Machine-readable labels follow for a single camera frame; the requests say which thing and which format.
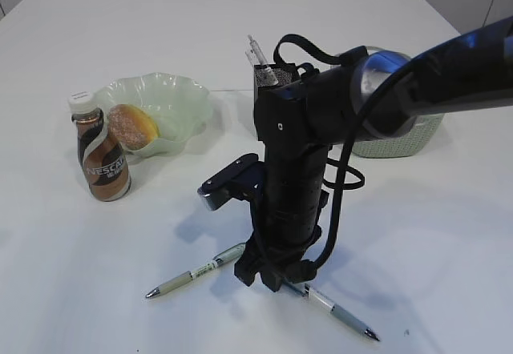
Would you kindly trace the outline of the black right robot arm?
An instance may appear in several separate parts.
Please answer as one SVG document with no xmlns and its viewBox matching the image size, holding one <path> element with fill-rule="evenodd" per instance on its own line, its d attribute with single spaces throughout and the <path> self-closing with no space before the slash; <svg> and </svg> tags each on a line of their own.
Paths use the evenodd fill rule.
<svg viewBox="0 0 513 354">
<path fill-rule="evenodd" d="M 233 164 L 252 222 L 234 273 L 246 285 L 260 278 L 273 291 L 313 279 L 331 256 L 356 142 L 400 137 L 420 115 L 512 103 L 510 18 L 414 58 L 364 46 L 333 56 L 295 34 L 283 42 L 329 69 L 306 63 L 294 82 L 263 91 L 253 116 L 265 155 Z"/>
</svg>

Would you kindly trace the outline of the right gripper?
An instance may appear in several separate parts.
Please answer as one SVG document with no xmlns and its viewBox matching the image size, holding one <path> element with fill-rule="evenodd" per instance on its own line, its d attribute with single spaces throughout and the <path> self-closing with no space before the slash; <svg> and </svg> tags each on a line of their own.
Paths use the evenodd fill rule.
<svg viewBox="0 0 513 354">
<path fill-rule="evenodd" d="M 234 275 L 245 286 L 250 287 L 260 273 L 263 285 L 278 292 L 286 274 L 317 272 L 304 254 L 321 237 L 318 220 L 323 198 L 314 205 L 294 204 L 292 211 L 271 211 L 263 199 L 258 204 L 249 202 L 252 234 L 234 264 Z"/>
</svg>

